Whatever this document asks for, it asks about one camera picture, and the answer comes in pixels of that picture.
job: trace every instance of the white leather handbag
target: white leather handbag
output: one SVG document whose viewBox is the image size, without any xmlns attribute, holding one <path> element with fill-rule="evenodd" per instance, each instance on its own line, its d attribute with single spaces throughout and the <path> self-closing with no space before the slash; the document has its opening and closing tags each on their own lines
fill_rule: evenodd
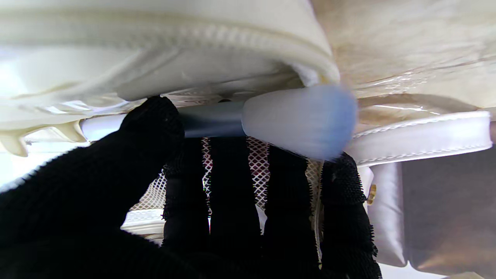
<svg viewBox="0 0 496 279">
<path fill-rule="evenodd" d="M 401 161 L 491 148 L 489 126 L 490 114 L 478 111 L 404 121 L 354 135 L 346 152 L 359 167 L 365 191 L 374 187 L 367 208 L 380 263 L 404 267 L 409 260 Z"/>
</svg>

